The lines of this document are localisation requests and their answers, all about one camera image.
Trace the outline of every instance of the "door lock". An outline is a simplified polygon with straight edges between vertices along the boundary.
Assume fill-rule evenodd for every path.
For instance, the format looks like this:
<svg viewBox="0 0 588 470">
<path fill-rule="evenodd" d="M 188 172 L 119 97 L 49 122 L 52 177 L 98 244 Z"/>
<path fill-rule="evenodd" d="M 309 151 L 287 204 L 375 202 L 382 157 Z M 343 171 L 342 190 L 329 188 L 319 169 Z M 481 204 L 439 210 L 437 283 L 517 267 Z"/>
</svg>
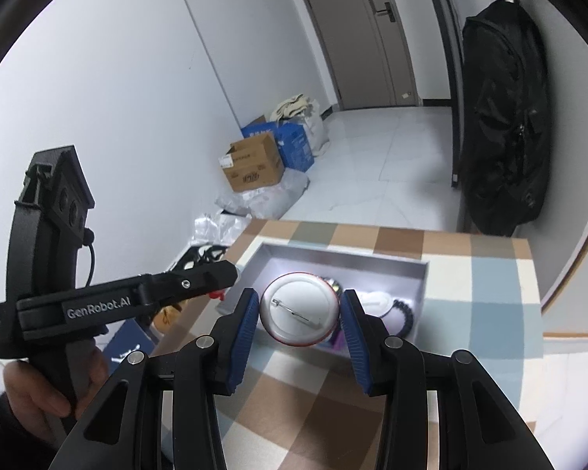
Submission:
<svg viewBox="0 0 588 470">
<path fill-rule="evenodd" d="M 396 18 L 394 17 L 394 11 L 392 10 L 392 5 L 390 5 L 390 2 L 386 2 L 386 8 L 383 10 L 377 10 L 375 14 L 387 15 L 390 18 L 391 23 L 396 23 Z"/>
</svg>

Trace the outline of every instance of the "black sleeve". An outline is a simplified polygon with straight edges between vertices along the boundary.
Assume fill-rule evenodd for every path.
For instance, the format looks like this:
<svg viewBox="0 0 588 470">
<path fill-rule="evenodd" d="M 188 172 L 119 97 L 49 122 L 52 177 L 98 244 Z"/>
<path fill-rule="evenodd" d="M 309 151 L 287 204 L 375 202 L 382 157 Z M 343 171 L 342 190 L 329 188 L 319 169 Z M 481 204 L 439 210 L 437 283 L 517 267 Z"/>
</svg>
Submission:
<svg viewBox="0 0 588 470">
<path fill-rule="evenodd" d="M 55 450 L 26 431 L 0 396 L 0 470 L 47 470 Z"/>
</svg>

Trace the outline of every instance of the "silver screw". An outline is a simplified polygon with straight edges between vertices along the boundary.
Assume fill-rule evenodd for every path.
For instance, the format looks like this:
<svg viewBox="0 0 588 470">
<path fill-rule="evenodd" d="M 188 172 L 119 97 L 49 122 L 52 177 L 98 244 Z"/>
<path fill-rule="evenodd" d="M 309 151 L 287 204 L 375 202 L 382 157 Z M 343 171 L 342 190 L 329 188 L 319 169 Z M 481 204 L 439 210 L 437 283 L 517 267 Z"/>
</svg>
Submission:
<svg viewBox="0 0 588 470">
<path fill-rule="evenodd" d="M 129 364 L 135 365 L 139 364 L 143 360 L 144 356 L 145 355 L 141 351 L 132 351 L 129 353 L 127 360 L 129 361 Z"/>
<path fill-rule="evenodd" d="M 214 339 L 211 336 L 200 336 L 196 339 L 196 346 L 199 348 L 208 348 L 214 343 Z"/>
<path fill-rule="evenodd" d="M 403 340 L 396 336 L 390 336 L 386 338 L 385 344 L 388 348 L 401 348 L 403 346 Z"/>
<path fill-rule="evenodd" d="M 465 350 L 459 350 L 455 354 L 455 360 L 460 364 L 470 364 L 473 361 L 473 356 Z"/>
</svg>

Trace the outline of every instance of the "black bag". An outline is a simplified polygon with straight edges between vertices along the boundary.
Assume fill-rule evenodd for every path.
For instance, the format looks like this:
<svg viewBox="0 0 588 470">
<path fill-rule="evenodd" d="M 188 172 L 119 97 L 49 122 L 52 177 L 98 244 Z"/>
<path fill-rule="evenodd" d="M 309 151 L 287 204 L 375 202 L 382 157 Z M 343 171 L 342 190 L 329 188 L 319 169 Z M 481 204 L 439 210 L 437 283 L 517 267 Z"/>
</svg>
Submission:
<svg viewBox="0 0 588 470">
<path fill-rule="evenodd" d="M 461 183 L 477 228 L 510 236 L 540 214 L 549 182 L 551 113 L 538 28 L 498 0 L 463 30 Z"/>
</svg>

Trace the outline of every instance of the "checkered tablecloth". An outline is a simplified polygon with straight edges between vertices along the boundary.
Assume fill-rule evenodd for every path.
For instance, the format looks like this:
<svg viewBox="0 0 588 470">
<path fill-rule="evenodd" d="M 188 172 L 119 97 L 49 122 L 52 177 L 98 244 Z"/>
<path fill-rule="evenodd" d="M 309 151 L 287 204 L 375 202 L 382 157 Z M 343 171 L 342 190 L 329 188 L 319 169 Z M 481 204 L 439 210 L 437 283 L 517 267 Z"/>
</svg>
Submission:
<svg viewBox="0 0 588 470">
<path fill-rule="evenodd" d="M 528 243 L 521 239 L 418 230 L 253 220 L 229 249 L 243 268 L 262 242 L 389 254 L 429 263 L 416 338 L 423 351 L 470 350 L 533 428 L 540 407 L 543 330 Z M 155 350 L 176 351 L 209 333 L 217 300 L 199 298 Z M 374 468 L 384 398 L 368 398 L 343 361 L 309 349 L 253 345 L 244 381 L 217 397 L 229 470 Z M 164 425 L 171 426 L 166 404 Z M 437 406 L 430 394 L 429 465 L 437 468 Z M 170 434 L 164 436 L 170 443 Z"/>
</svg>

